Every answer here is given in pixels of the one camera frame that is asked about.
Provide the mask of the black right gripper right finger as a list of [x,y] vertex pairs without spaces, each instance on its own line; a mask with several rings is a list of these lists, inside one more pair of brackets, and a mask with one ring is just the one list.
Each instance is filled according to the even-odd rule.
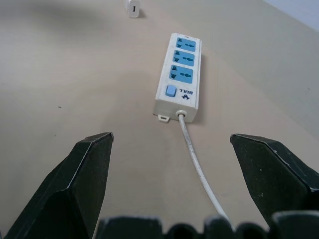
[[276,140],[232,134],[249,194],[264,220],[282,211],[318,210],[319,174]]

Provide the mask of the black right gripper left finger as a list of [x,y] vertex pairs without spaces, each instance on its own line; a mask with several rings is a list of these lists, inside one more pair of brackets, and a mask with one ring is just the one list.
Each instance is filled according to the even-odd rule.
[[90,239],[99,218],[114,136],[77,142],[43,180],[5,238]]

